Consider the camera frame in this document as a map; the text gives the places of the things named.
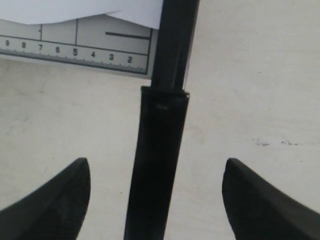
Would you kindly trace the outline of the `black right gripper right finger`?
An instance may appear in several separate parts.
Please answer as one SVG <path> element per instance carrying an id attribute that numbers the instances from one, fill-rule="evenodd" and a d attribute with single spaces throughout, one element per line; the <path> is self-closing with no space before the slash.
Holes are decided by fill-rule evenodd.
<path id="1" fill-rule="evenodd" d="M 237 158 L 222 180 L 228 222 L 237 240 L 318 240 L 320 215 L 267 182 Z"/>

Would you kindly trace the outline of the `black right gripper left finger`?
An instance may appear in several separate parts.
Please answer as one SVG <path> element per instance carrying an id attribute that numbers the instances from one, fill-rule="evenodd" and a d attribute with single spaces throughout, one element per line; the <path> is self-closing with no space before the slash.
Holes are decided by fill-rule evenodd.
<path id="1" fill-rule="evenodd" d="M 78 158 L 44 185 L 0 211 L 2 240 L 75 240 L 90 201 L 90 167 Z"/>

